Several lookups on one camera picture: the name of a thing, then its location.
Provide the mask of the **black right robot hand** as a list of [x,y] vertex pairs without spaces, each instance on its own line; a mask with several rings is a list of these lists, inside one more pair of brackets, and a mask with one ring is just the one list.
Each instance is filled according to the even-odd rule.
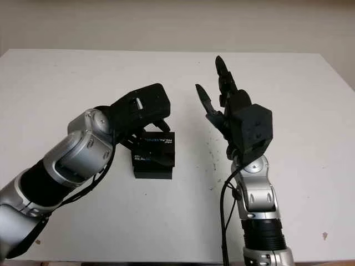
[[196,84],[195,86],[198,97],[206,111],[206,118],[222,133],[224,139],[228,142],[226,151],[227,158],[233,160],[235,153],[237,153],[237,147],[234,144],[231,131],[232,115],[229,98],[237,95],[241,90],[237,88],[231,72],[219,55],[215,59],[215,66],[219,76],[219,104],[224,108],[224,112],[217,111],[213,108],[210,97],[200,84]]

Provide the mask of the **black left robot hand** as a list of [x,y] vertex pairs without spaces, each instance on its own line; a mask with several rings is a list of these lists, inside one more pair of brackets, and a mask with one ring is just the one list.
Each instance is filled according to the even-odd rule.
[[170,100],[165,94],[128,93],[113,103],[109,111],[117,143],[140,134],[149,124],[163,132],[170,131],[165,122],[170,116]]

